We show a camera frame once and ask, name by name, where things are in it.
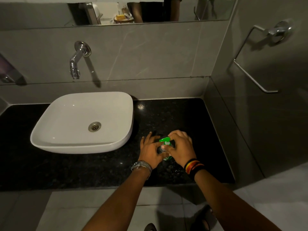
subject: wristwatch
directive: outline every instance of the wristwatch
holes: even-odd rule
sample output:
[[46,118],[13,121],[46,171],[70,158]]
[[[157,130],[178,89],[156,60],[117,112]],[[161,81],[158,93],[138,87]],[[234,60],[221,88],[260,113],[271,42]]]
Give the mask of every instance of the wristwatch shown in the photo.
[[133,164],[133,166],[131,167],[131,170],[133,171],[134,169],[139,168],[139,167],[146,167],[150,171],[149,177],[151,176],[153,169],[149,163],[145,162],[144,160],[137,161],[136,163]]

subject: hand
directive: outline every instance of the hand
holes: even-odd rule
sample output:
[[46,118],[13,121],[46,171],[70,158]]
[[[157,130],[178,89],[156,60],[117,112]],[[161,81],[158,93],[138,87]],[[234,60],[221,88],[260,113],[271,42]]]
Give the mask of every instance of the hand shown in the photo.
[[169,153],[166,151],[157,154],[157,148],[161,146],[164,142],[157,142],[154,143],[155,139],[159,139],[160,136],[152,136],[152,132],[150,132],[147,137],[144,139],[142,137],[140,142],[140,156],[139,160],[144,160],[145,162],[149,163],[152,169],[155,169],[160,162],[166,157],[169,156]]
[[197,158],[192,146],[193,141],[186,132],[176,130],[172,131],[168,136],[171,140],[175,140],[175,148],[169,145],[163,145],[162,148],[170,153],[180,166],[184,168],[190,159]]

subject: mirror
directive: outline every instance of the mirror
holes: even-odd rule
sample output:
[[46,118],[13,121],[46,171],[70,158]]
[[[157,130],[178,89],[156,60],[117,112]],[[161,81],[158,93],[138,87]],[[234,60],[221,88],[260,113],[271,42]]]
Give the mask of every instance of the mirror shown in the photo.
[[0,3],[0,30],[228,20],[235,0]]

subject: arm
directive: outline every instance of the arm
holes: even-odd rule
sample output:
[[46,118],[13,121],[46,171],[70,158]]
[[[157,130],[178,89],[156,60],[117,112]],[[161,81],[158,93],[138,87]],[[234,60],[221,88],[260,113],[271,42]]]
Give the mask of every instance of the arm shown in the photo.
[[133,11],[132,15],[134,17],[135,23],[143,23],[140,2],[132,2],[131,6]]
[[[157,148],[163,142],[153,143],[159,136],[142,137],[139,160],[144,160],[154,169],[169,154],[157,155]],[[82,231],[124,231],[128,229],[140,192],[150,171],[145,167],[133,170],[126,181],[104,202]]]
[[180,18],[180,4],[181,0],[171,0],[171,22],[178,22]]
[[[178,164],[184,167],[190,159],[196,158],[192,140],[185,132],[173,131],[169,134],[169,137],[175,140],[176,147],[164,145],[164,148]],[[281,231],[206,170],[198,171],[195,175],[195,181],[225,231]]]

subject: black wristband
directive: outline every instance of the black wristband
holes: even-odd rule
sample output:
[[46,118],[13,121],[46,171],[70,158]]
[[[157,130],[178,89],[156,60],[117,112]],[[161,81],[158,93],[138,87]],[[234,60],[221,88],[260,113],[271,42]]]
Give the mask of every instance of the black wristband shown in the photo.
[[191,180],[195,180],[195,175],[198,171],[202,170],[202,169],[205,169],[205,166],[204,165],[199,165],[199,166],[196,166],[194,169],[192,169],[190,171],[190,173],[188,174],[188,176],[190,177]]
[[189,161],[187,161],[187,163],[186,163],[185,166],[184,166],[184,170],[185,170],[185,171],[186,171],[187,165],[188,165],[190,162],[194,161],[194,160],[197,160],[197,159],[190,159]]

